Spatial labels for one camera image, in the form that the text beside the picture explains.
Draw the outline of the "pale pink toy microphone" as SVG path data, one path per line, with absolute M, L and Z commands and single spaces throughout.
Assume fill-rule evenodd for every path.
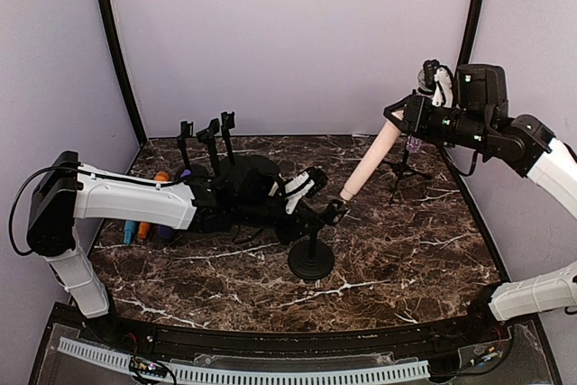
M 351 201 L 358 194 L 400 135 L 399 128 L 391 120 L 387 120 L 351 176 L 344 183 L 340 192 L 340 197 L 344 202 Z

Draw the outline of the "silver glitter microphone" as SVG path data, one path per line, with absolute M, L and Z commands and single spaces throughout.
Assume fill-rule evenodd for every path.
M 417 93 L 419 95 L 428 96 L 429 98 L 433 97 L 433 95 L 435 93 L 435 84 L 432 84 L 432 85 L 427 84 L 425 68 L 422 68 L 418 72 L 417 83 L 418 83 Z M 418 139 L 414 136 L 408 136 L 407 144 L 406 144 L 406 150 L 409 153 L 419 153 L 420 147 L 421 147 L 421 142 L 422 141 L 420 139 Z

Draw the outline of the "black stand of pink microphone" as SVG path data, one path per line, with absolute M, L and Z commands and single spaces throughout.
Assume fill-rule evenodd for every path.
M 298 209 L 314 210 L 306 204 L 298 205 Z M 323 211 L 325 210 L 334 210 L 336 212 L 334 222 L 325 223 L 325 226 L 336 226 L 347 213 L 344 202 L 339 199 L 330 200 Z M 335 258 L 332 248 L 318 238 L 316 241 L 309 241 L 308 239 L 300 241 L 293 245 L 288 253 L 290 271 L 307 283 L 316 282 L 327 277 L 334 268 L 334 262 Z

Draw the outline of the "black shock mount tripod stand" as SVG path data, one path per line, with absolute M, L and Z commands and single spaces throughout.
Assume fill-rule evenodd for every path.
M 395 182 L 393 187 L 390 189 L 389 204 L 393 205 L 395 203 L 395 196 L 399 190 L 400 183 L 405 179 L 410 179 L 413 177 L 420 177 L 424 180 L 432 180 L 433 176 L 429 173 L 416 170 L 408 164 L 410 155 L 414 151 L 420 150 L 420 141 L 410 135 L 407 136 L 404 145 L 404 151 L 399 161 L 389 161 L 384 160 L 382 163 L 386 164 L 395 176 Z

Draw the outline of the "black stand of orange microphone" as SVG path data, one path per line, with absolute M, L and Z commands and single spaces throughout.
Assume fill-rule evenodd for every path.
M 234 148 L 232 145 L 231 131 L 235 128 L 235 112 L 221 113 L 221 135 L 227 152 L 227 158 L 231 165 L 235 164 Z

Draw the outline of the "black stand of purple microphone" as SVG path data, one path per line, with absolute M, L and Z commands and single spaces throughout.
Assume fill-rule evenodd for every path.
M 216 177 L 221 175 L 220 160 L 217 154 L 215 136 L 220 131 L 220 122 L 217 118 L 210 121 L 207 128 L 197 132 L 197 141 L 204 144 L 208 151 L 210 164 Z

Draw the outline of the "purple toy microphone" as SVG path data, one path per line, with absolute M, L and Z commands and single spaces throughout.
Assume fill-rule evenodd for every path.
M 184 178 L 186 176 L 189 176 L 191 174 L 191 170 L 189 169 L 185 169 L 184 167 L 182 167 L 181 169 L 179 169 L 176 173 L 176 178 L 177 179 L 181 179 Z M 176 230 L 171 228 L 171 227 L 167 227 L 165 225 L 158 225 L 157 226 L 157 235 L 160 237 L 161 240 L 164 241 L 168 241 L 174 238 L 176 233 Z

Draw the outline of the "black stand of blue microphone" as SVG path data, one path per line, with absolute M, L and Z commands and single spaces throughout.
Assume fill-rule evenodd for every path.
M 179 124 L 179 135 L 177 136 L 177 145 L 180 150 L 184 168 L 191 170 L 190 159 L 188 157 L 188 139 L 193 137 L 194 123 L 183 120 Z

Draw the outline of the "orange toy microphone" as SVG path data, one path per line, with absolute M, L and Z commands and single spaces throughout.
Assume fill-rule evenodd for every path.
M 161 181 L 161 182 L 169 181 L 169 174 L 165 171 L 159 171 L 155 175 L 154 180 L 155 181 Z M 138 233 L 137 233 L 138 239 L 139 240 L 146 240 L 151 233 L 151 229 L 152 229 L 152 223 L 140 222 L 139 228 L 138 228 Z

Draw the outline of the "blue toy microphone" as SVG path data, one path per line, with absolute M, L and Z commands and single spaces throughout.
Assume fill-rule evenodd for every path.
M 139 224 L 135 221 L 126 221 L 124 223 L 124 244 L 130 245 L 133 238 L 138 233 Z

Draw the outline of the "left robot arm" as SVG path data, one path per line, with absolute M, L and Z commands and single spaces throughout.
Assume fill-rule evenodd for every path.
M 31 253 L 50 264 L 91 328 L 108 345 L 127 337 L 126 323 L 113 313 L 113 302 L 80 246 L 78 219 L 104 218 L 163 225 L 177 231 L 213 234 L 233 226 L 274 230 L 289 244 L 335 225 L 340 200 L 323 211 L 306 204 L 327 184 L 326 174 L 309 167 L 292 179 L 261 155 L 215 158 L 212 174 L 200 167 L 173 181 L 142 179 L 83 164 L 64 151 L 53 165 L 37 171 L 26 242 Z

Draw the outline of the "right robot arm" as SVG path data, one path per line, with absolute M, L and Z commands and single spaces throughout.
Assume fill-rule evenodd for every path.
M 532 115 L 511 117 L 505 71 L 489 64 L 464 64 L 452 76 L 453 107 L 435 105 L 413 93 L 387 106 L 383 114 L 402 133 L 433 144 L 475 150 L 483 160 L 502 160 L 520 177 L 546 191 L 571 215 L 576 213 L 576 155 Z M 464 318 L 460 335 L 481 342 L 495 327 L 518 316 L 576 305 L 576 265 L 517 282 L 493 285 L 480 293 L 486 308 Z

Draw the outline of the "right black corner post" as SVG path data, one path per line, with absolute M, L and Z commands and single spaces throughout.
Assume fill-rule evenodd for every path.
M 483 0 L 470 0 L 456 65 L 468 64 L 472 57 Z

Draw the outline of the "black corner post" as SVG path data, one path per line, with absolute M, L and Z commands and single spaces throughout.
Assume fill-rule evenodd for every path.
M 456 65 L 468 64 L 472 57 L 483 0 L 470 0 Z
M 97 0 L 103 24 L 105 38 L 114 67 L 115 77 L 121 92 L 124 108 L 128 114 L 130 125 L 139 146 L 142 147 L 148 137 L 144 129 L 143 121 L 137 107 L 136 99 L 130 83 L 128 70 L 124 60 L 119 34 L 114 19 L 112 0 Z

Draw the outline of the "black front rail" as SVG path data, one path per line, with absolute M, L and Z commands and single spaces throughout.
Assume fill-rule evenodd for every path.
M 392 353 L 395 358 L 454 357 L 470 344 L 506 346 L 511 332 L 480 312 L 424 325 L 325 333 L 255 333 L 202 330 L 160 325 L 116 314 L 111 319 L 86 319 L 71 309 L 83 334 L 138 354 L 191 359 L 196 355 L 256 358 L 363 355 Z

